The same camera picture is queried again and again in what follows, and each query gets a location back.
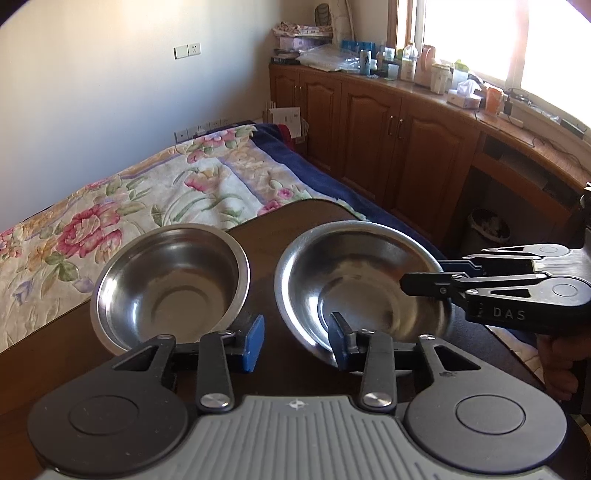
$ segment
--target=tissue box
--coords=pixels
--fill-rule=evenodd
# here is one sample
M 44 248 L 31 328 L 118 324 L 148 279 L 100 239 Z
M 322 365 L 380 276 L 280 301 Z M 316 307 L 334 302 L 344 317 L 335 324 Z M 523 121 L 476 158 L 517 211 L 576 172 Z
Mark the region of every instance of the tissue box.
M 480 107 L 481 98 L 478 95 L 460 96 L 457 90 L 449 90 L 447 94 L 447 103 L 456 105 L 460 108 L 477 109 Z

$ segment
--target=cabinet door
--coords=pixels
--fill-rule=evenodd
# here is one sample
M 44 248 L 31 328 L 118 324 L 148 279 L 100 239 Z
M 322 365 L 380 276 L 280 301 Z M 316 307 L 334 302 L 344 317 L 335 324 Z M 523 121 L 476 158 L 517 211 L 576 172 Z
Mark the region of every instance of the cabinet door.
M 427 102 L 405 100 L 401 118 L 389 207 L 438 244 L 461 194 L 478 130 Z
M 401 103 L 395 92 L 343 84 L 336 178 L 378 205 L 384 202 Z
M 334 173 L 339 142 L 342 81 L 327 73 L 302 72 L 301 114 L 308 122 L 308 160 L 327 173 Z
M 297 105 L 298 90 L 300 88 L 300 72 L 296 69 L 281 66 L 270 66 L 271 100 L 277 108 Z

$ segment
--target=gray ribbed grip pad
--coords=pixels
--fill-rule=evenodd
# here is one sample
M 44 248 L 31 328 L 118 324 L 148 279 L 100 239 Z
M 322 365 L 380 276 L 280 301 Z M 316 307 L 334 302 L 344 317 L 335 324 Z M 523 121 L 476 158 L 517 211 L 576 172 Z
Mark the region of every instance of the gray ribbed grip pad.
M 64 480 L 46 471 L 42 480 Z M 202 417 L 174 454 L 126 480 L 463 480 L 419 451 L 392 417 L 347 397 L 247 397 Z M 504 479 L 556 480 L 547 468 Z

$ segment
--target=dark wooden tabletop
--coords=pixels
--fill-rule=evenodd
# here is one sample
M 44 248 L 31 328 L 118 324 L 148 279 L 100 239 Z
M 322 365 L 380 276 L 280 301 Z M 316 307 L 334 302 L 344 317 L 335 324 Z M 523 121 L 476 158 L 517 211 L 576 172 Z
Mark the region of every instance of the dark wooden tabletop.
M 338 372 L 308 353 L 284 324 L 273 291 L 275 266 L 286 247 L 301 233 L 328 222 L 351 220 L 337 204 L 305 200 L 239 225 L 229 233 L 238 240 L 251 265 L 251 289 L 245 308 L 265 316 L 265 343 L 254 373 L 234 375 L 236 398 L 242 394 L 330 395 L 359 391 L 359 377 Z M 465 322 L 455 311 L 445 340 L 504 371 L 540 386 L 536 377 L 485 327 Z M 0 354 L 0 479 L 29 480 L 41 472 L 27 438 L 27 416 L 40 397 L 111 357 L 97 340 L 90 324 L 89 303 L 29 335 Z M 179 394 L 189 400 L 194 374 L 178 381 Z M 567 459 L 572 475 L 582 478 L 588 445 L 572 428 Z

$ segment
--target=kettle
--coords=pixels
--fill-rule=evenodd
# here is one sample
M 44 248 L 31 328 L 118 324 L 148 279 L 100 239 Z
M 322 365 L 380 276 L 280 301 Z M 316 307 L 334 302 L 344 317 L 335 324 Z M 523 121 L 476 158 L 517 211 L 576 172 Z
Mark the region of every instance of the kettle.
M 435 47 L 423 45 L 423 51 L 417 62 L 414 83 L 424 87 L 431 87 L 431 66 L 435 63 Z

